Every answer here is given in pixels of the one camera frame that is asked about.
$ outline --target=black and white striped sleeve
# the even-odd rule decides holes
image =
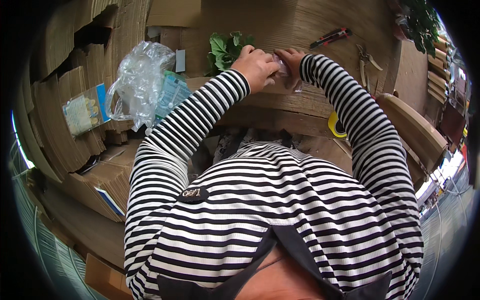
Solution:
[[[124,238],[127,284],[137,298],[148,294],[148,282],[132,276],[148,264],[168,211],[188,186],[188,159],[227,109],[249,93],[243,75],[223,72],[176,107],[140,144],[130,177]]]
[[[324,55],[306,55],[303,81],[321,87],[352,144],[353,176],[377,199],[405,259],[420,273],[423,240],[417,201],[398,133],[374,99]]]

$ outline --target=workbench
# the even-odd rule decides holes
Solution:
[[[253,35],[255,47],[267,53],[277,48],[295,48],[306,53],[324,54],[361,82],[359,50],[366,47],[383,68],[371,64],[365,68],[371,92],[393,92],[398,71],[401,44],[392,33],[394,16],[384,0],[203,0],[198,28],[181,30],[181,47],[186,50],[188,77],[204,76],[206,55],[213,32],[229,34],[241,31]],[[347,27],[348,39],[313,51],[309,45],[326,33]],[[260,129],[281,130],[334,138],[327,126],[333,111],[321,89],[304,84],[301,95],[258,93],[232,107],[218,122]]]

